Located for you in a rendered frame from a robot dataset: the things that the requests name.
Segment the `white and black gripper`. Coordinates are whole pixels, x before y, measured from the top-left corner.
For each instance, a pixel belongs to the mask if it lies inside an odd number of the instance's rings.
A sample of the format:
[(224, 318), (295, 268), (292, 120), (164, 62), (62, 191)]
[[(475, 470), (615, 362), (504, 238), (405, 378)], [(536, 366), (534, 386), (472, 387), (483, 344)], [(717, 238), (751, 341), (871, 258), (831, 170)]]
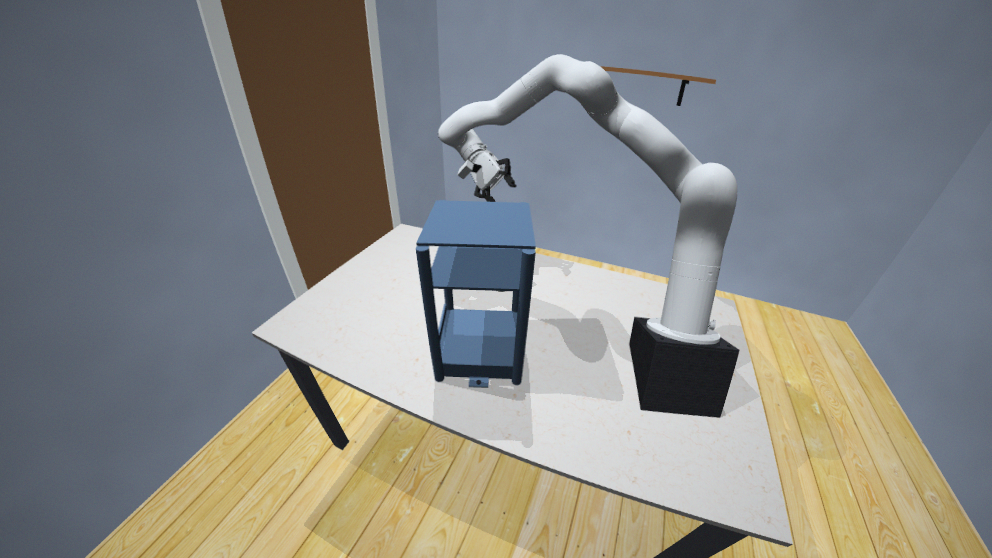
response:
[[(490, 191), (503, 179), (503, 177), (510, 187), (516, 187), (515, 181), (511, 177), (510, 173), (510, 159), (505, 158), (498, 160), (493, 153), (488, 150), (484, 150), (475, 153), (469, 160), (482, 166), (477, 173), (470, 172), (475, 183), (477, 184), (474, 196), (485, 198), (487, 202), (496, 202), (494, 198), (490, 196)], [(502, 164), (505, 164), (505, 167)], [(499, 171), (499, 168), (502, 171)], [(482, 194), (480, 194), (480, 190), (482, 190)]]

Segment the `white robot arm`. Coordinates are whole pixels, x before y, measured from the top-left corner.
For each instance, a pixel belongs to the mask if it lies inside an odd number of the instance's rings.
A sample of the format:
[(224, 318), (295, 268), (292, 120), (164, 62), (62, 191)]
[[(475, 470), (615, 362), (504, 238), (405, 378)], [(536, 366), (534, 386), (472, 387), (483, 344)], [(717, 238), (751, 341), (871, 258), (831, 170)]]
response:
[(710, 315), (736, 207), (736, 179), (721, 164), (699, 162), (656, 118), (624, 100), (599, 65), (553, 55), (494, 100), (471, 103), (452, 114), (439, 128), (438, 136), (465, 161), (457, 175), (464, 180), (482, 167), (469, 160), (487, 150), (473, 128), (507, 125), (554, 91), (580, 102), (590, 117), (640, 157), (681, 203), (662, 322), (661, 318), (651, 318), (647, 327), (682, 342), (718, 343), (720, 335), (714, 331), (716, 321), (711, 321)]

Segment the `dark blue shelving unit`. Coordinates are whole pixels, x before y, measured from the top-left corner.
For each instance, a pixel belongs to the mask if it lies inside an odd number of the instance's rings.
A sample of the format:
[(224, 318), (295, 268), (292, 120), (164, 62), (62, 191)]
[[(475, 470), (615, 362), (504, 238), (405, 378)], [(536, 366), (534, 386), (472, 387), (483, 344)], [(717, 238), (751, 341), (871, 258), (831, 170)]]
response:
[[(436, 201), (416, 245), (435, 381), (520, 385), (536, 253), (529, 203)], [(439, 246), (432, 268), (429, 246)], [(439, 331), (434, 289), (444, 289)], [(512, 311), (454, 309), (453, 289), (513, 291)]]

